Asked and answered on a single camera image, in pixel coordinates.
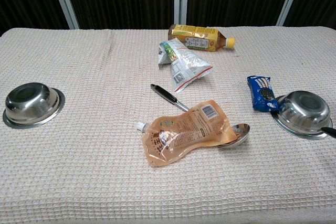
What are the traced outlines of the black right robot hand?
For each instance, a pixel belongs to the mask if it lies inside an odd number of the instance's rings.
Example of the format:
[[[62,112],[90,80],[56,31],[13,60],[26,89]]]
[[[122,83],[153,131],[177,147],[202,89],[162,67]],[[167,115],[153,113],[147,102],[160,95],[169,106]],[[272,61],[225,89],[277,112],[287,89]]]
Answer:
[[[336,129],[332,127],[322,127],[321,131],[333,138],[336,138]]]

